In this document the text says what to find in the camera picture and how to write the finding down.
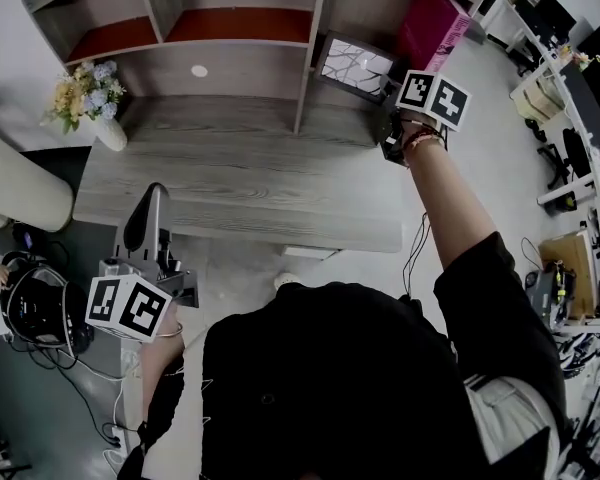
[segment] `red shelf lining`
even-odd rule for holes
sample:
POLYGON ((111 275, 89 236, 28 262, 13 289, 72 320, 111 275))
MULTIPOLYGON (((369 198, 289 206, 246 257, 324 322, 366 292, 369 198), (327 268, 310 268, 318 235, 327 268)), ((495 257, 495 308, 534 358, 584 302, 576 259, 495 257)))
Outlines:
MULTIPOLYGON (((294 9, 238 7, 184 11, 167 37, 167 43, 209 40, 309 42, 312 13, 294 9)), ((157 45, 147 16, 119 21, 89 30, 67 62, 157 45)))
POLYGON ((222 39, 308 43, 312 13, 238 7, 184 11, 167 43, 222 39))
POLYGON ((69 55, 67 62, 158 44, 147 16, 118 21, 89 30, 69 55))

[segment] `red bracelet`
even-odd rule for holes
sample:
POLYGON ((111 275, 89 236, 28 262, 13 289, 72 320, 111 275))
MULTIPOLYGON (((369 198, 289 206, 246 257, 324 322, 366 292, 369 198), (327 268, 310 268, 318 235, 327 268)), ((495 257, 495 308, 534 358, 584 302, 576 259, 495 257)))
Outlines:
POLYGON ((430 137, 435 137, 437 139, 442 139, 442 136, 440 135, 440 132, 438 132, 437 130, 435 130, 433 128, 425 126, 422 130, 419 130, 416 133, 414 133, 413 135, 409 136, 407 138, 407 140, 405 142, 403 142, 403 144, 402 144, 402 150, 404 151, 405 148, 407 146, 410 146, 411 144, 414 144, 414 143, 417 144, 419 142, 422 142, 422 141, 418 141, 418 139, 421 138, 421 137, 424 137, 425 135, 428 135, 430 137))

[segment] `black shirt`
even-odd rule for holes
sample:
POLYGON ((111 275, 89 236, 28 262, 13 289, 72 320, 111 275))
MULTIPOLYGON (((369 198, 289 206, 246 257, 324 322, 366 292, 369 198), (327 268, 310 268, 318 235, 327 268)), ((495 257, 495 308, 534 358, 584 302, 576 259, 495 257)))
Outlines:
MULTIPOLYGON (((286 285, 212 326, 201 478, 492 478, 464 388, 474 373, 526 381, 562 430, 557 350, 500 235, 454 261, 435 293, 458 362, 421 312, 357 284, 286 285)), ((149 432, 164 413, 153 405, 149 432)))

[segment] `sleeve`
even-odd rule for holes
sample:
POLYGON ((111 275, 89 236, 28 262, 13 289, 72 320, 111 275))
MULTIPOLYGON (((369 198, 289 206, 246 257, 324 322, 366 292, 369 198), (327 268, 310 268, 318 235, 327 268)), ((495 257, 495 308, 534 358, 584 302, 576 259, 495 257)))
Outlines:
POLYGON ((558 350, 514 266, 502 237, 493 233, 443 272, 435 294, 463 376, 527 382, 549 404, 562 435, 567 420, 558 350))

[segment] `person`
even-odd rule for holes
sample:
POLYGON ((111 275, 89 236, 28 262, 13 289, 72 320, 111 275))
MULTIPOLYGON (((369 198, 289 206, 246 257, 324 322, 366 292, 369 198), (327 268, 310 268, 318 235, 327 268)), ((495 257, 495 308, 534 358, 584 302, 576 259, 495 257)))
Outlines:
MULTIPOLYGON (((444 269, 434 292, 448 337, 408 297, 281 276, 266 307, 205 333, 202 446, 191 449, 200 478, 551 477, 567 421, 552 336, 493 221, 427 133, 435 123, 404 117, 405 163, 444 269)), ((177 325, 171 313, 162 332, 177 325)), ((173 372, 183 350, 178 337, 142 352, 144 451, 173 418, 164 394, 182 389, 173 372)), ((127 466, 119 478, 131 478, 127 466)))

